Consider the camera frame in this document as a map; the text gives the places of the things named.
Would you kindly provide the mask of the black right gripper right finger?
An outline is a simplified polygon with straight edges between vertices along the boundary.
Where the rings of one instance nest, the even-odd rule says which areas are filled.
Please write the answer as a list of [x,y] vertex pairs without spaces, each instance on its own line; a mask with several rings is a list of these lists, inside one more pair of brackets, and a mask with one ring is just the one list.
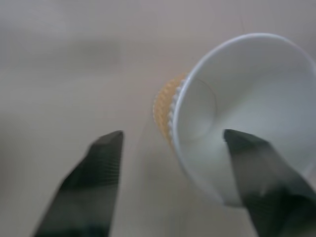
[[270,142],[226,129],[237,190],[258,237],[316,237],[316,191]]

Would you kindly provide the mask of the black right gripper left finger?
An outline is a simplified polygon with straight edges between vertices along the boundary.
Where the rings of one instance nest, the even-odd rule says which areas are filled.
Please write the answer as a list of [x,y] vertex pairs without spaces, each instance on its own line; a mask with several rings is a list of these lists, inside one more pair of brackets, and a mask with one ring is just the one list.
[[96,139],[56,189],[33,237],[110,237],[124,132]]

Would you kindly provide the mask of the orange ribbed paper cup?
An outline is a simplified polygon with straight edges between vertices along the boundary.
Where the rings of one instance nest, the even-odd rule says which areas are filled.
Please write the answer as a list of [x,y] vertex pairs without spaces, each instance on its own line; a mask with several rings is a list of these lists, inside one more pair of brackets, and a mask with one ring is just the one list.
[[267,33],[233,38],[157,94],[154,121],[213,202],[241,206],[226,129],[263,138],[299,174],[316,173],[316,59]]

